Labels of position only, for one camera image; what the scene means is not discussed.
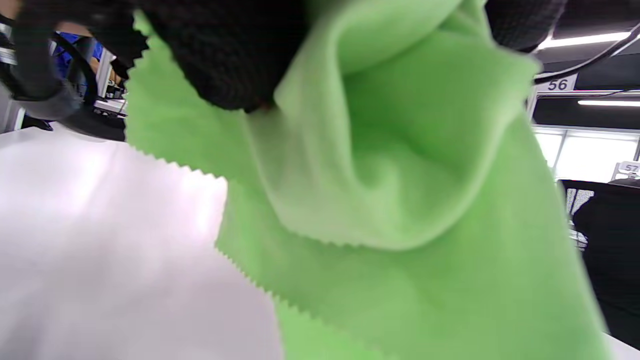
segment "fluorescent light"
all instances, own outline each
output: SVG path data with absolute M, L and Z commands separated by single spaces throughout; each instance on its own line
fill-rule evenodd
M 538 46 L 538 49 L 546 49 L 549 47 L 570 46 L 570 45 L 583 45 L 583 44 L 595 44 L 598 42 L 612 42 L 619 41 L 627 38 L 631 33 L 613 33 L 593 35 L 590 37 L 578 37 L 578 38 L 562 38 L 562 39 L 547 39 Z
M 580 105 L 595 105 L 595 106 L 633 106 L 640 108 L 640 101 L 602 101 L 602 100 L 580 100 Z

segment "number 56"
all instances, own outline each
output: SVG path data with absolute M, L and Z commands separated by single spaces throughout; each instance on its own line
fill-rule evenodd
M 565 91 L 566 87 L 568 86 L 567 84 L 567 79 L 562 79 L 560 81 L 558 80 L 553 80 L 549 83 L 549 86 L 547 87 L 547 90 L 550 91 L 554 91 L 556 89 L 560 90 L 560 91 Z

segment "green fabric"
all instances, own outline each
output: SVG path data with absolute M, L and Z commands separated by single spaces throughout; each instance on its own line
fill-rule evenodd
M 228 179 L 217 247 L 287 358 L 607 358 L 522 106 L 537 65 L 479 0 L 309 6 L 274 110 L 208 105 L 157 37 L 128 85 L 135 147 Z

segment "white table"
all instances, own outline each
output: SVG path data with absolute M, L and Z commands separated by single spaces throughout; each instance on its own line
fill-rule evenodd
M 0 359 L 282 359 L 270 299 L 213 249 L 225 192 L 59 126 L 0 135 Z

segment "window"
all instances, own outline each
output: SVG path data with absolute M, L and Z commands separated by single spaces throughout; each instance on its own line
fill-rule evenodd
M 616 164 L 633 160 L 639 135 L 569 130 L 556 166 L 560 179 L 611 180 Z
M 564 131 L 556 131 L 551 129 L 536 129 L 536 138 L 542 149 L 542 154 L 547 160 L 549 167 L 554 167 L 556 164 L 556 158 L 560 151 L 560 145 L 562 144 L 562 137 Z

